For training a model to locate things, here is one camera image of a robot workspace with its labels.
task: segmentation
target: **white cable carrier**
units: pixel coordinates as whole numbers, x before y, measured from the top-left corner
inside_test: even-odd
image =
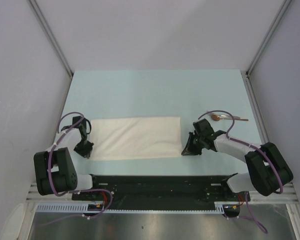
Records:
[[[96,214],[99,210],[88,210],[89,205],[93,203],[61,203],[61,202],[43,202],[38,204],[37,213],[80,213],[80,214]],[[215,204],[215,210],[106,210],[108,214],[224,214],[222,204]]]

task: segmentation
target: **black metal base plate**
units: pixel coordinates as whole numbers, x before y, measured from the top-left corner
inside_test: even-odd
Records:
[[[113,192],[111,210],[203,211],[215,202],[238,202],[225,180],[229,176],[96,176],[94,189]],[[74,201],[102,201],[98,192],[73,194]]]

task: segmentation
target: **white cloth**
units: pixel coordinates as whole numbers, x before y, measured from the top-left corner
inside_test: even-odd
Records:
[[[91,121],[90,160],[179,157],[180,117],[133,117]]]

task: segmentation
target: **wooden spoon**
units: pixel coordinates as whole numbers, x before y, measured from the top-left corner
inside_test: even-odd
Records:
[[[221,119],[232,120],[232,118],[219,117],[217,114],[213,114],[213,113],[211,114],[211,118],[214,121],[220,121]],[[237,121],[249,121],[249,119],[242,119],[242,118],[237,118],[237,117],[235,117],[234,120],[237,120]]]

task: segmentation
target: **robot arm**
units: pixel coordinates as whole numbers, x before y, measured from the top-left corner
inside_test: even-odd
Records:
[[[80,118],[80,116],[73,117],[72,123],[75,124]],[[78,126],[68,131],[52,153],[50,168],[53,185],[58,193],[86,190],[93,186],[91,175],[77,174],[70,156],[70,152],[75,151],[84,158],[90,157],[94,144],[88,141],[87,123],[91,130],[90,122],[84,119]],[[61,137],[62,131],[69,128],[70,126],[63,127],[56,139]],[[48,177],[48,158],[52,147],[53,145],[46,151],[37,152],[33,157],[37,189],[43,196],[53,194]]]
[[[188,142],[182,151],[183,156],[201,155],[202,149],[208,149],[231,155],[247,164],[249,173],[234,174],[227,179],[227,185],[232,192],[257,190],[260,194],[268,196],[279,188],[277,177],[258,151],[228,139],[224,131],[214,132],[206,119],[194,122],[193,126],[194,132],[189,133]],[[282,185],[292,181],[293,174],[276,145],[271,142],[253,145],[269,158]]]

